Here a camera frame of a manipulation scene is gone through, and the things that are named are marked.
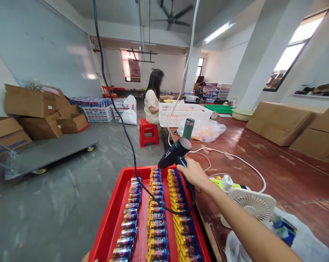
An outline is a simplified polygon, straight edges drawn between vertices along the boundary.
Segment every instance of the window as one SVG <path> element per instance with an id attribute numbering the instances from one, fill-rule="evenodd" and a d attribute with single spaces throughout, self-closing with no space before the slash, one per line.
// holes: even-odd
<path id="1" fill-rule="evenodd" d="M 138 82 L 138 83 L 139 83 L 139 82 L 140 82 L 140 78 L 132 78 L 132 77 L 128 77 L 128 76 L 127 76 L 127 77 L 125 78 L 125 81 L 126 81 L 126 82 Z"/>
<path id="2" fill-rule="evenodd" d="M 121 50 L 123 75 L 126 82 L 140 82 L 139 62 L 134 61 L 135 58 L 139 59 L 139 53 Z"/>
<path id="3" fill-rule="evenodd" d="M 198 61 L 198 68 L 197 68 L 196 76 L 201 76 L 203 61 L 204 61 L 204 58 L 202 58 L 202 57 Z"/>
<path id="4" fill-rule="evenodd" d="M 303 20 L 298 29 L 295 31 L 288 47 L 277 63 L 263 91 L 276 92 L 279 89 L 283 80 L 291 70 L 301 52 L 304 50 L 306 44 L 311 39 L 313 33 L 320 25 L 326 13 L 327 11 Z"/>

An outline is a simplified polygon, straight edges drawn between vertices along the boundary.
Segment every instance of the wooden table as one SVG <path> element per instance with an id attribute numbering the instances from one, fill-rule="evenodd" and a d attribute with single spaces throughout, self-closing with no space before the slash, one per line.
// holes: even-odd
<path id="1" fill-rule="evenodd" d="M 273 196 L 277 206 L 295 215 L 313 234 L 329 247 L 329 164 L 305 156 L 287 147 L 280 147 L 245 128 L 246 122 L 233 118 L 216 119 L 227 129 L 215 141 L 191 140 L 192 150 L 210 147 L 241 157 L 265 178 L 265 194 Z M 218 152 L 204 152 L 212 167 L 207 175 L 227 173 L 233 182 L 259 191 L 263 182 L 259 175 L 242 161 Z M 189 154 L 203 169 L 209 167 L 200 154 Z M 217 261 L 226 261 L 226 237 L 230 232 L 220 222 L 220 212 L 204 193 L 196 194 L 196 203 Z"/>
<path id="2" fill-rule="evenodd" d="M 143 99 L 142 95 L 143 95 L 143 92 L 146 92 L 146 90 L 142 90 L 142 89 L 124 89 L 124 90 L 113 89 L 113 92 L 115 94 L 137 92 L 138 93 L 138 99 Z"/>

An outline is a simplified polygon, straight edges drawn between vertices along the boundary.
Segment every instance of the small white fan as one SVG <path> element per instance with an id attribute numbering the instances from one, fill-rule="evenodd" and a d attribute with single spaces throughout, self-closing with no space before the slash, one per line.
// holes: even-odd
<path id="1" fill-rule="evenodd" d="M 228 196 L 261 222 L 270 221 L 276 206 L 276 200 L 272 196 L 242 188 L 233 187 Z M 221 222 L 224 227 L 231 228 L 223 216 Z"/>

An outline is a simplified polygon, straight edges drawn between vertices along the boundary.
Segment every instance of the green cylinder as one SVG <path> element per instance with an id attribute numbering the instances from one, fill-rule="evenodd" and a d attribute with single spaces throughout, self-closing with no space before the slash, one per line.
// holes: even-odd
<path id="1" fill-rule="evenodd" d="M 193 124 L 195 123 L 195 120 L 192 118 L 187 118 L 185 122 L 183 137 L 187 140 L 191 139 L 191 134 L 193 130 Z"/>

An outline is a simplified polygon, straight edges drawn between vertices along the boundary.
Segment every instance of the beige shirt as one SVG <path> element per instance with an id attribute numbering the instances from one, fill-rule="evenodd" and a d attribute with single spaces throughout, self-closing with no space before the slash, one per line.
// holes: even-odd
<path id="1" fill-rule="evenodd" d="M 153 107 L 158 107 L 159 106 L 160 101 L 158 100 L 155 92 L 153 90 L 149 90 L 147 91 L 146 95 L 145 95 L 145 114 L 146 114 L 146 120 L 151 123 L 154 122 L 155 120 L 158 120 L 158 112 L 157 113 L 151 113 L 149 107 L 153 106 Z"/>

